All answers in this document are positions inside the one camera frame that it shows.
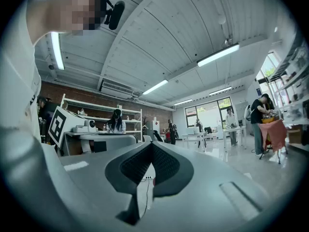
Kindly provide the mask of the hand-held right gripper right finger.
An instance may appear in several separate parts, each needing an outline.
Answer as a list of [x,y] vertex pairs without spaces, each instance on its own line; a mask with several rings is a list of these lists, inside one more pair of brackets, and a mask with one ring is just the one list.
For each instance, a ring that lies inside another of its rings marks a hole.
[[154,199],[141,218],[142,231],[236,232],[267,207],[267,193],[221,159],[165,146],[191,162],[193,177],[180,193]]

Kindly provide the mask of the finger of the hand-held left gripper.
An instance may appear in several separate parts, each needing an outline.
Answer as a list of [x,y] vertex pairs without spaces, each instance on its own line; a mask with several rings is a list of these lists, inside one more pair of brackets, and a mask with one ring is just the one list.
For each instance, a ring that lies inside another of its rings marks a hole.
[[80,135],[83,152],[104,152],[120,149],[138,143],[135,135],[96,133]]

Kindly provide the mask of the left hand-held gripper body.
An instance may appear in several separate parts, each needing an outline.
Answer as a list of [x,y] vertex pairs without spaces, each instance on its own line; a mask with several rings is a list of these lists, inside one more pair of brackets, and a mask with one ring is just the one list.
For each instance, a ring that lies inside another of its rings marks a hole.
[[83,153],[80,135],[74,132],[76,126],[84,126],[84,118],[58,106],[48,130],[58,156],[74,156]]

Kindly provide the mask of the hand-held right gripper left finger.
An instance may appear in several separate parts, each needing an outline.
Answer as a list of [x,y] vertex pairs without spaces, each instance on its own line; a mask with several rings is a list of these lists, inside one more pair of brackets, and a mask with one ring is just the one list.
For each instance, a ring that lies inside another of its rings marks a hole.
[[151,232],[151,218],[140,217],[138,200],[148,203],[145,175],[152,160],[152,143],[117,150],[60,158],[70,180],[86,197],[74,199],[75,211],[90,216],[95,231]]

